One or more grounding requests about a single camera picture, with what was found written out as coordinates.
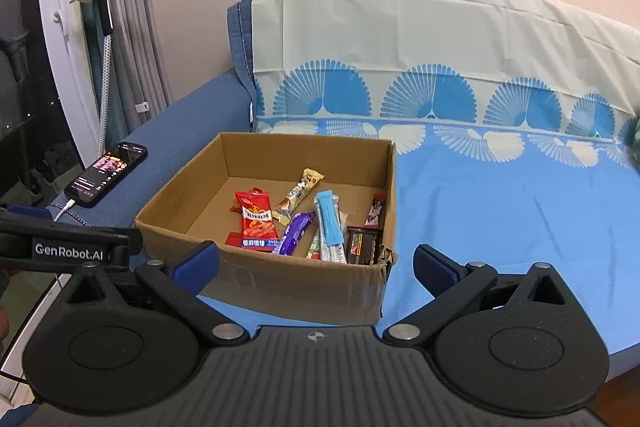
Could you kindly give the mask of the person's left hand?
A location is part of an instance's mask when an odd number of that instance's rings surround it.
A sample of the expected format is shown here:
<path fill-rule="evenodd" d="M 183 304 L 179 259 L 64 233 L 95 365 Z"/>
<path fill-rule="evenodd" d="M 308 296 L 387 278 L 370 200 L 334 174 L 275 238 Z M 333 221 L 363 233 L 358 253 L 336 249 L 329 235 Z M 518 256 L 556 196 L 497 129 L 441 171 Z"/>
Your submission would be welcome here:
<path fill-rule="evenodd" d="M 3 341 L 6 339 L 6 336 L 9 335 L 11 326 L 10 326 L 10 318 L 9 313 L 6 311 L 6 308 L 0 308 L 0 340 Z"/>

